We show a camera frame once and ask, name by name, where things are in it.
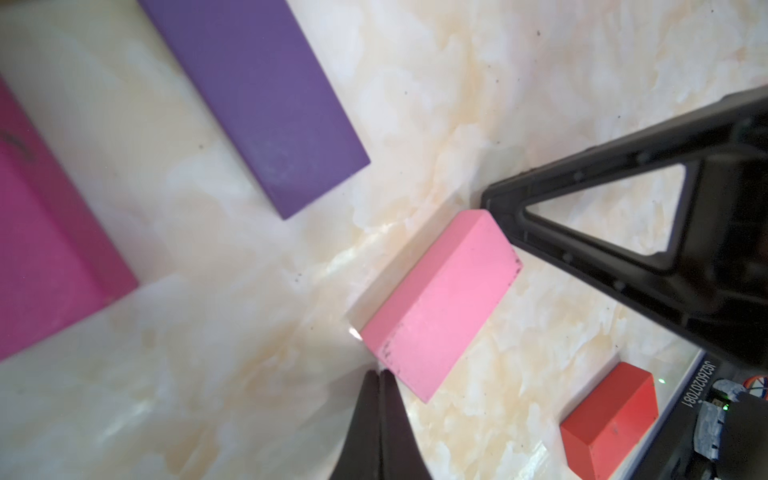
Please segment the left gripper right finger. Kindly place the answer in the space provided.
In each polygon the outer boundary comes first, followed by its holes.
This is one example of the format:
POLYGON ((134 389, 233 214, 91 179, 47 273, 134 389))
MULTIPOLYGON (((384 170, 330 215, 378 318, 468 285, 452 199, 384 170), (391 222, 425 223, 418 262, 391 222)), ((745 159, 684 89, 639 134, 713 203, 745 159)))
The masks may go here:
POLYGON ((431 480, 399 391, 389 370, 379 375, 380 478, 431 480))

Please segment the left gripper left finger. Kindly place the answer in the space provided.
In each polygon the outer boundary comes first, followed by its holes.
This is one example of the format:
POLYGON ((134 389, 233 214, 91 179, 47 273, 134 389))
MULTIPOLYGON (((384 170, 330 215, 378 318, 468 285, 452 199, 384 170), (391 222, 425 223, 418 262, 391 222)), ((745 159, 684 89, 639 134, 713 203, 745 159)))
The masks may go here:
POLYGON ((340 457, 330 480, 373 480, 380 475, 379 374, 363 379, 340 457))

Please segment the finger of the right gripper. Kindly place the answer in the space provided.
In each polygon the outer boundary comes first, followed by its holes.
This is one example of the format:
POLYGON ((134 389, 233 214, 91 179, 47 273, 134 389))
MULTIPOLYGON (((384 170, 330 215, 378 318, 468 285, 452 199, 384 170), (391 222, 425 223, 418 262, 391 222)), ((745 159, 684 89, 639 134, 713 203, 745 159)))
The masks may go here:
POLYGON ((489 185, 515 246, 730 362, 767 365, 767 90, 720 101, 489 185), (531 205, 679 165, 668 248, 641 255, 531 205))

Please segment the pink block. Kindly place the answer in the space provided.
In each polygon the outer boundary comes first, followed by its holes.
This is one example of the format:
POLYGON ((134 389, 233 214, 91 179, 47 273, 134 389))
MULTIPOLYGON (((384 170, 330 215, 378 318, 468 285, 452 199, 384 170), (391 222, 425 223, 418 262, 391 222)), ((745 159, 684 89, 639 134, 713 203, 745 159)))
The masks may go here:
POLYGON ((461 211, 365 324, 361 339, 427 403, 522 268, 488 211, 461 211))

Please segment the red block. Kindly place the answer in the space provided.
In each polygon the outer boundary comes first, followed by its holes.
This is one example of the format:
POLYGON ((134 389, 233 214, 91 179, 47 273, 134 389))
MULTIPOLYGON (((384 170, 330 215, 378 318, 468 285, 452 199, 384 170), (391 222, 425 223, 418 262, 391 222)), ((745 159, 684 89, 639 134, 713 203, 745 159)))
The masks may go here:
POLYGON ((560 424, 570 470, 608 479, 659 417, 653 375, 621 362, 560 424))

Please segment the magenta block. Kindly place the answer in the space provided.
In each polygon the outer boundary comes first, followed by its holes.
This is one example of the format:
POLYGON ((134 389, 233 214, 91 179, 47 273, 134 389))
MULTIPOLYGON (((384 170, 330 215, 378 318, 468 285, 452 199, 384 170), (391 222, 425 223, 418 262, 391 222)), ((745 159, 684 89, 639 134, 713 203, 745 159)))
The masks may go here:
POLYGON ((1 357, 139 282, 7 85, 1 87, 1 357))

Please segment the purple block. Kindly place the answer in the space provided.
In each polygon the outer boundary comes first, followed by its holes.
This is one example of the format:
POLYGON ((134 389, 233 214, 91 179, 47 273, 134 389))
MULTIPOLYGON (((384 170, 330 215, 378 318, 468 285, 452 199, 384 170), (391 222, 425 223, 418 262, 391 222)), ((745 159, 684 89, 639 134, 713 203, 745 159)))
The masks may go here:
POLYGON ((286 2, 141 6, 282 218, 369 165, 286 2))

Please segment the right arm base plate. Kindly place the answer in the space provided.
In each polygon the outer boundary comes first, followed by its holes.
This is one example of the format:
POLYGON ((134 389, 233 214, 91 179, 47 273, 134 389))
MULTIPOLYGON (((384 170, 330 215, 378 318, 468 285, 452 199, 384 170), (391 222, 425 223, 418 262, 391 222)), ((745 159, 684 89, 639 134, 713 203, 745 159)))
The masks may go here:
POLYGON ((703 354, 626 477, 765 479, 767 375, 703 354))

